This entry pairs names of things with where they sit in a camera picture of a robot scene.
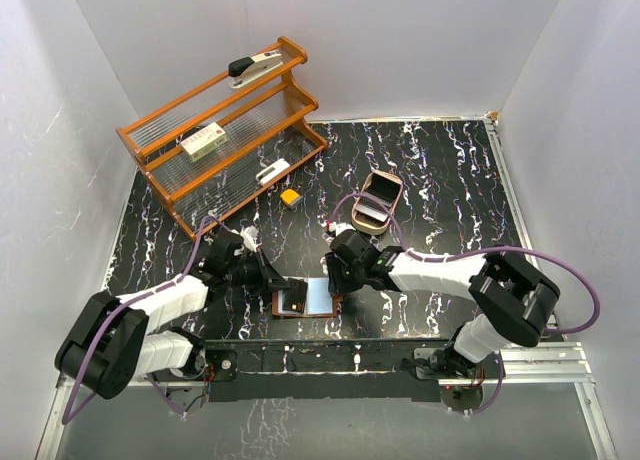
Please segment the black VIP credit card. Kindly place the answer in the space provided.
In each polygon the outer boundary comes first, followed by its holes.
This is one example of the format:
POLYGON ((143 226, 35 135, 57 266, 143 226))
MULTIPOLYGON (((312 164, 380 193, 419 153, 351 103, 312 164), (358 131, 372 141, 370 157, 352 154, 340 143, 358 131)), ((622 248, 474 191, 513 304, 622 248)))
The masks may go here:
POLYGON ((306 308, 308 283, 306 280, 290 278, 289 287, 283 291, 282 310, 285 313, 303 314, 306 308))

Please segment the brown leather card holder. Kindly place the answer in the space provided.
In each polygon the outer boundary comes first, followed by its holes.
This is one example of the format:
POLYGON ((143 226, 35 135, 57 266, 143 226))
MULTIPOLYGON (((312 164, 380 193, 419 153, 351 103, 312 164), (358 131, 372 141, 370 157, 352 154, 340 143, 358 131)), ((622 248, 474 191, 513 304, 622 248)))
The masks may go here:
POLYGON ((272 315, 274 317, 281 318, 334 318, 338 315, 341 308, 341 304, 344 300, 344 296, 332 296, 329 293, 328 277, 317 278, 302 278, 302 277, 288 277, 290 278, 306 280, 308 283, 308 292, 306 299, 306 308, 303 314, 285 313, 282 310, 283 291, 280 293, 277 299, 272 303, 272 315))

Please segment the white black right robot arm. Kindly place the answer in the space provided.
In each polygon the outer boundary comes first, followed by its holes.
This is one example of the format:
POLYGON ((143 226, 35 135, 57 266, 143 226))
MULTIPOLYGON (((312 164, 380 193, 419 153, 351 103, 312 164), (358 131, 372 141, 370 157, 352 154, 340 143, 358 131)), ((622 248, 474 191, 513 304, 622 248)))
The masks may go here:
POLYGON ((559 287, 522 253, 503 249, 448 260, 400 246, 379 250, 347 229, 333 239, 325 262, 333 296, 369 286, 440 293, 478 306, 479 315, 459 326, 445 347, 404 360, 413 375, 464 378, 509 344, 536 346, 560 298, 559 287))

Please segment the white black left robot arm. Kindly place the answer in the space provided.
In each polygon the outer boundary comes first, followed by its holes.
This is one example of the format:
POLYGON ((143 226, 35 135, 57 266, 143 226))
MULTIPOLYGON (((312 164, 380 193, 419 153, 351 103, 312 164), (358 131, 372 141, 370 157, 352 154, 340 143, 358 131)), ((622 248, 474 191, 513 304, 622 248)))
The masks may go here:
POLYGON ((59 348, 54 365, 103 399, 137 377, 172 370, 199 377, 207 356, 201 339, 171 322, 205 309, 215 292, 239 287, 253 294, 289 288, 256 244, 251 229, 221 231, 188 271, 155 287, 114 296, 92 295, 59 348))

